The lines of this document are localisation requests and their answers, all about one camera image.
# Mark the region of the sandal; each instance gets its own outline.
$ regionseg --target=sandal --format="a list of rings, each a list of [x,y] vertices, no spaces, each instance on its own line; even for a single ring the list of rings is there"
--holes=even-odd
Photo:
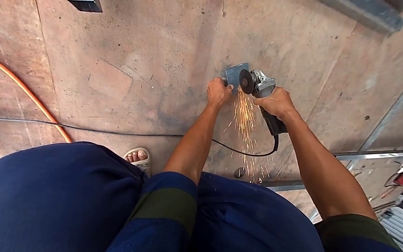
[[[146,148],[143,147],[139,147],[139,148],[135,148],[133,150],[130,150],[129,152],[127,152],[123,158],[126,159],[127,155],[133,152],[139,152],[139,151],[145,151],[147,153],[147,158],[144,160],[139,160],[136,162],[131,162],[132,165],[138,167],[139,169],[143,170],[145,173],[147,173],[149,176],[152,173],[152,159],[150,158],[150,153],[149,151],[147,151]]]

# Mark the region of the orange cable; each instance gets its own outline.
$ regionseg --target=orange cable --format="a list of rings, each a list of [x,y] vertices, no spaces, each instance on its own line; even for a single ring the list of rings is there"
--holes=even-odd
[[[40,108],[40,110],[43,112],[43,114],[49,119],[49,121],[53,122],[53,123],[58,123],[54,117],[49,113],[48,109],[44,107],[44,105],[41,103],[41,101],[39,101],[37,99],[37,97],[35,96],[35,94],[33,94],[31,92],[31,90],[29,90],[28,87],[26,87],[26,85],[24,85],[24,83],[14,75],[14,73],[12,73],[9,69],[7,69],[5,66],[3,66],[0,63],[0,69],[3,70],[12,80],[14,80],[14,82],[16,82],[18,84],[18,86],[23,89],[23,91],[35,102],[35,104],[37,105],[37,107]],[[56,128],[59,130],[60,134],[64,137],[65,141],[67,143],[72,143],[71,138],[68,136],[68,134],[66,134],[66,132],[64,131],[64,129],[60,126],[56,125]]]

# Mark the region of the angle grinder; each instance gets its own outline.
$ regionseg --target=angle grinder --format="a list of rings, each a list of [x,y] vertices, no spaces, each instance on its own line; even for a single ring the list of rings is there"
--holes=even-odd
[[[256,98],[269,96],[276,87],[274,78],[267,78],[259,69],[250,72],[247,69],[242,69],[239,74],[239,84],[245,94],[251,94]],[[283,121],[268,113],[263,107],[259,106],[259,108],[272,136],[287,133],[287,128]]]

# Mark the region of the green patch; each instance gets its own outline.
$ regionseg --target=green patch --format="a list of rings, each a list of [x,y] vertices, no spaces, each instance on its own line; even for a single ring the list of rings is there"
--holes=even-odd
[[[129,221],[142,219],[171,219],[184,226],[189,236],[195,223],[197,203],[187,192],[177,188],[163,188],[144,194],[136,204]]]
[[[323,244],[327,244],[329,241],[340,236],[355,235],[373,239],[401,251],[377,220],[363,215],[343,214],[331,216],[315,224],[315,228]]]

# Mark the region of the toe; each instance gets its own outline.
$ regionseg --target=toe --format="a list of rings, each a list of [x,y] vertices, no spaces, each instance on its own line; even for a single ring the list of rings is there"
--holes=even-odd
[[[133,153],[132,153],[132,157],[133,157],[133,161],[134,161],[134,162],[139,161],[138,152],[133,152]]]
[[[127,161],[130,162],[130,163],[133,162],[133,157],[132,157],[131,154],[127,155]]]
[[[138,152],[138,157],[140,160],[146,160],[147,159],[147,152],[145,152],[144,150],[140,150]]]

